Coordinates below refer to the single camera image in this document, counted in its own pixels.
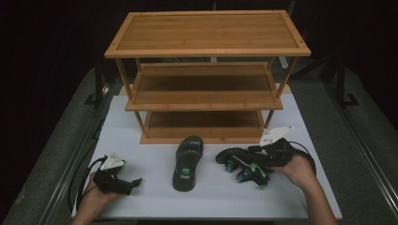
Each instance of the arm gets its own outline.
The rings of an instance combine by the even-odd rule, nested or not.
[[[286,166],[272,169],[284,173],[293,184],[301,188],[307,202],[311,224],[338,224],[325,192],[316,179],[310,162],[305,157],[294,155]]]
[[[111,201],[117,199],[120,194],[103,193],[93,181],[94,172],[90,174],[90,181],[84,191],[84,197],[79,205],[79,210],[72,221],[72,225],[90,224]]]

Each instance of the floor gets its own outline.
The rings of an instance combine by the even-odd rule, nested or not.
[[[299,59],[295,72],[312,62],[310,58]],[[334,93],[336,82],[319,79],[322,68],[292,79],[288,85],[342,211],[340,224],[398,224],[397,198],[393,196],[394,187],[398,187],[397,130],[349,69],[345,71],[344,90],[360,105],[344,108],[339,105]],[[273,74],[276,82],[283,74],[278,63],[273,66]],[[80,84],[3,224],[70,224],[69,204],[74,203],[76,188],[91,159],[111,96],[117,95],[122,86],[120,80],[107,83],[101,104],[98,107],[86,104],[87,97],[95,93],[94,75],[92,69]],[[107,220],[94,224],[136,222]],[[308,221],[275,224],[308,224]]]

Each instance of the white tag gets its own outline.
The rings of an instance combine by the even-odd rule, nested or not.
[[[260,140],[260,146],[265,146],[277,142],[292,129],[294,129],[293,126],[264,129],[263,136],[261,136]]]
[[[120,159],[116,152],[111,153],[105,162],[102,164],[100,169],[106,171],[115,167],[120,167],[124,165],[124,161]]]

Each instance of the black sandal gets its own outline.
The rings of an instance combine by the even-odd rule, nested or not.
[[[190,191],[195,187],[196,165],[203,155],[203,141],[198,136],[185,139],[176,150],[176,167],[173,174],[173,188]]]

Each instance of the white table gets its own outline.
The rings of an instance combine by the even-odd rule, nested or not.
[[[310,151],[333,213],[342,218],[293,95],[283,94],[282,99],[284,109],[275,112],[270,128],[295,127],[284,137],[303,144]],[[278,220],[308,217],[301,190],[283,174],[272,173],[268,186],[260,189],[252,181],[238,183],[236,176],[240,170],[226,172],[224,165],[215,161],[217,154],[226,148],[245,148],[257,143],[205,144],[196,169],[195,188],[189,192],[174,190],[172,177],[178,144],[140,144],[141,130],[135,116],[124,110],[127,100],[125,96],[115,96],[112,100],[92,161],[115,151],[126,160],[119,179],[130,182],[143,178],[143,182],[130,196],[112,202],[102,213],[103,218]]]

